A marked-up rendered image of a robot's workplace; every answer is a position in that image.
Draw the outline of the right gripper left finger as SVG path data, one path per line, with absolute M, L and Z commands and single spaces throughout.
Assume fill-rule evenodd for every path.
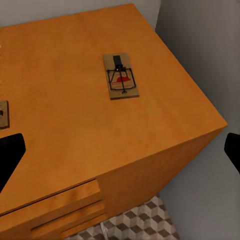
M 0 138 L 0 193 L 26 152 L 22 133 Z

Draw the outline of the mousetrap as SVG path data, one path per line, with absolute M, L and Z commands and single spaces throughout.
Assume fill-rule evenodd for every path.
M 0 130 L 10 128 L 9 102 L 0 101 Z
M 110 101 L 140 97 L 128 52 L 103 54 L 103 62 Z

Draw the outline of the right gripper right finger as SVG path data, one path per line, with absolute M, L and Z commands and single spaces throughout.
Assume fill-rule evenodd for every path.
M 240 173 L 240 135 L 229 133 L 227 135 L 224 151 Z

